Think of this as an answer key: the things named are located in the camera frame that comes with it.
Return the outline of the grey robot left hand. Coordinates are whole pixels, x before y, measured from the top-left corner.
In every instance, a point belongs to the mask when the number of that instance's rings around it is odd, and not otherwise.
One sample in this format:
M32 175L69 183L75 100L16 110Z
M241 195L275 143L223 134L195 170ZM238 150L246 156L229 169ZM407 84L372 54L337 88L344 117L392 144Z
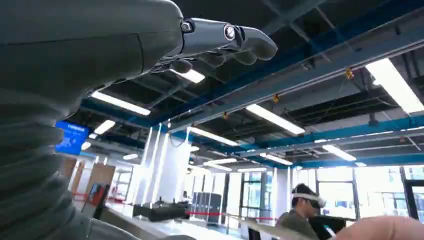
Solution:
M3 0L0 3L0 237L3 240L133 240L78 212L54 152L56 123L84 96L185 57L229 48L243 64L271 60L258 29L186 19L170 0Z

